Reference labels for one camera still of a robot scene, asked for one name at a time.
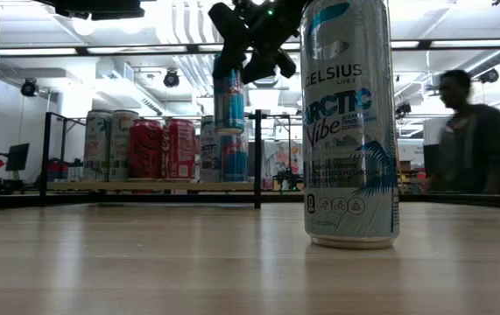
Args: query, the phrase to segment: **ceiling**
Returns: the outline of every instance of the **ceiling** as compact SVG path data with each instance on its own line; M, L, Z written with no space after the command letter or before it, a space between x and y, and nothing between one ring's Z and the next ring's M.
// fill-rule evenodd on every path
M206 12L218 1L158 0L143 3L146 17L133 21L79 23L53 13L53 8L30 1L0 1L0 47L30 46L127 46L174 43L221 42ZM392 39L488 39L500 38L500 4L491 0L391 0ZM445 113L438 98L425 91L438 73L453 68L468 69L496 51L394 52L394 89L398 102L409 101L415 114ZM299 64L299 55L291 55ZM1 59L0 69L63 68L79 78L86 88L96 89L99 74L92 77L92 67L99 70L100 58ZM135 71L135 83L144 93L164 104L173 115L196 115L201 104L212 96L211 55L201 56L124 56L110 58L116 68L127 64ZM178 68L180 85L166 88L162 83L168 68ZM500 73L500 64L496 65ZM250 85L254 108L295 112L301 106L299 73L291 79L278 78L276 90L256 89ZM119 91L102 91L108 102L120 100ZM500 107L500 80L475 84L475 102ZM212 106L203 106L205 111ZM416 130L420 122L403 122L405 129Z

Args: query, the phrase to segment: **person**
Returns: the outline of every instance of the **person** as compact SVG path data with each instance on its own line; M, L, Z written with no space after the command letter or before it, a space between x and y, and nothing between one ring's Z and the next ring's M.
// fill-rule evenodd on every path
M500 193L500 110L468 102L471 78L462 70L440 77L440 98L454 115L440 134L433 189Z

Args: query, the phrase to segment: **blurred person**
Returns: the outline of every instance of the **blurred person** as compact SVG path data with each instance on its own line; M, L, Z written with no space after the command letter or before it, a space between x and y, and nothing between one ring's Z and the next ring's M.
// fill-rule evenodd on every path
M439 170L433 189L500 192L500 110L468 102L471 78L462 70L440 77L440 98L455 111L440 134Z

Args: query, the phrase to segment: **wooden table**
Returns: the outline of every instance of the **wooden table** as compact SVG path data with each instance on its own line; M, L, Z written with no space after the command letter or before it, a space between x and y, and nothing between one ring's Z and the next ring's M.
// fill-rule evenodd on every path
M382 251L310 244L300 204L0 211L0 315L500 314L500 209L401 209Z

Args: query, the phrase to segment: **celsius logo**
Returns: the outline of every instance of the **celsius logo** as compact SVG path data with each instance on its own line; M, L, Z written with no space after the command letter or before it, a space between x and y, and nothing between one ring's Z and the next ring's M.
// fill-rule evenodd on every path
M332 44L316 47L317 40L312 40L315 34L320 31L321 26L335 18L342 17L349 9L349 3L339 3L327 7L316 14L312 22L308 25L308 33L306 35L306 54L315 60L330 60L345 52L349 47L349 43L337 40Z

